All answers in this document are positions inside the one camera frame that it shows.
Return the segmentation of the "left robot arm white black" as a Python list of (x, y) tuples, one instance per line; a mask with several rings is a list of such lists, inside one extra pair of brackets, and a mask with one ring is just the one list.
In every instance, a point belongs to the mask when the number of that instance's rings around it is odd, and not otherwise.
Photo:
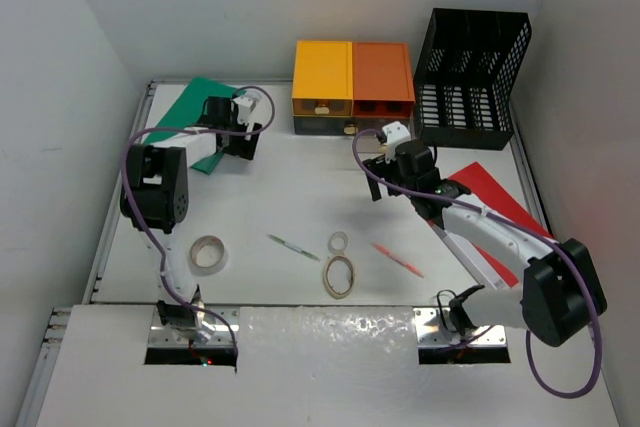
[(175, 231), (189, 209), (189, 170), (218, 154), (252, 160), (266, 128), (253, 119), (259, 100), (249, 87), (208, 96), (181, 123), (134, 134), (121, 155), (120, 211), (156, 253), (159, 319), (190, 344), (206, 344), (218, 326), (233, 329), (205, 307), (192, 272), (196, 257), (176, 244)]

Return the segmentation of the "transparent grey drawer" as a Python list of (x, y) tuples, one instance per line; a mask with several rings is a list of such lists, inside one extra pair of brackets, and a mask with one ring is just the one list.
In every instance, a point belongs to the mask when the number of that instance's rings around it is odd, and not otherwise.
[(410, 128), (409, 119), (376, 118), (376, 117), (354, 117), (345, 122), (343, 132), (347, 136), (354, 136), (358, 132), (368, 129), (381, 130), (385, 125), (393, 122), (400, 122)]
[(310, 136), (352, 136), (358, 131), (349, 117), (294, 116), (294, 132)]

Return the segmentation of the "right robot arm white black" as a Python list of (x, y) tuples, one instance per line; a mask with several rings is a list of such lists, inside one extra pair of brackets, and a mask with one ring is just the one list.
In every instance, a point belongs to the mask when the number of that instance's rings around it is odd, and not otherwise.
[(464, 338), (482, 325), (528, 330), (559, 347), (602, 315), (608, 303), (587, 247), (574, 238), (558, 242), (539, 235), (484, 203), (467, 185), (441, 176), (431, 150), (419, 140), (360, 162), (371, 197), (380, 188), (406, 196), (433, 226), (460, 236), (506, 267), (519, 281), (515, 293), (476, 285), (456, 294), (440, 323)]

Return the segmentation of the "green white pen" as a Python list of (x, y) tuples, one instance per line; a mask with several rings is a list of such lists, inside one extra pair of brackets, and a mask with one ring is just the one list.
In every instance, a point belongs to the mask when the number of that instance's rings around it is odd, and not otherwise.
[(275, 236), (273, 234), (266, 234), (266, 237), (269, 238), (270, 240), (278, 243), (279, 245), (281, 245), (281, 246), (283, 246), (283, 247), (285, 247), (285, 248), (287, 248), (287, 249), (289, 249), (289, 250), (291, 250), (293, 252), (296, 252), (296, 253), (298, 253), (298, 254), (300, 254), (300, 255), (308, 258), (308, 259), (311, 259), (311, 260), (316, 261), (316, 262), (320, 262), (321, 261), (321, 259), (318, 256), (316, 256), (316, 255), (312, 254), (311, 252), (309, 252), (309, 251), (307, 251), (307, 250), (305, 250), (305, 249), (303, 249), (303, 248), (301, 248), (301, 247), (299, 247), (299, 246), (297, 246), (295, 244), (292, 244), (291, 242), (288, 242), (288, 241), (286, 241), (286, 240), (284, 240), (284, 239), (282, 239), (282, 238), (280, 238), (278, 236)]

